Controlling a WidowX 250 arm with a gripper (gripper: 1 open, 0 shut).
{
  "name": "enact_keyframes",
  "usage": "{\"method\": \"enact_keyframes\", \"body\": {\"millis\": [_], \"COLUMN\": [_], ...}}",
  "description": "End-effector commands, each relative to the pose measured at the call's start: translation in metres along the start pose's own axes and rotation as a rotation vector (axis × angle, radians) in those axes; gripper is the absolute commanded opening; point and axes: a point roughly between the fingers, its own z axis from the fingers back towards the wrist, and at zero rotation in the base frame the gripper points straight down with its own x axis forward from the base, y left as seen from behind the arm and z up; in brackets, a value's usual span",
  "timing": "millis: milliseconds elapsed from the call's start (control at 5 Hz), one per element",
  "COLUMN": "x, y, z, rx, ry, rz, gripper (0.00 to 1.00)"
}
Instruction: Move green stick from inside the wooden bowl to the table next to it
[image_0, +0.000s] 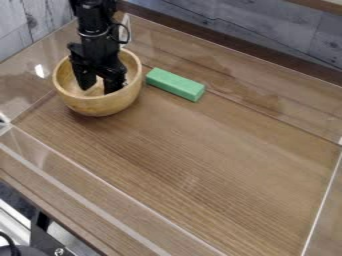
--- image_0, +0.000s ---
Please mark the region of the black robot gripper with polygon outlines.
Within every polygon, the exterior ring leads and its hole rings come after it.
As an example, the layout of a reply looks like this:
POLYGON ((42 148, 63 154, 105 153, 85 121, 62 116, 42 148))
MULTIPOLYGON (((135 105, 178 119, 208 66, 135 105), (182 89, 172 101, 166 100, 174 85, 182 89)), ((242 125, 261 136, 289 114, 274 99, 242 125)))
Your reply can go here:
POLYGON ((97 77, 105 79, 105 93, 110 94, 125 87, 127 68, 119 58, 121 41, 115 35, 82 36, 79 43, 67 45, 70 61, 82 90, 97 83, 97 77))

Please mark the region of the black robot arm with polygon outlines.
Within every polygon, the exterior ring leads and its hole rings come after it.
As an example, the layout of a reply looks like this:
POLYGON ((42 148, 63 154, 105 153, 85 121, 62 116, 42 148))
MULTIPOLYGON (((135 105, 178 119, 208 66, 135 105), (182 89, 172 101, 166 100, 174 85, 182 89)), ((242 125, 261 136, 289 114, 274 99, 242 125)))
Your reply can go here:
POLYGON ((77 81, 81 89, 89 90, 101 77, 105 93, 110 94, 125 87, 127 74, 119 53, 130 38, 122 40, 119 36, 119 27, 127 29, 127 26, 114 18, 118 0, 70 0, 70 3, 81 36, 81 42, 67 46, 77 81))

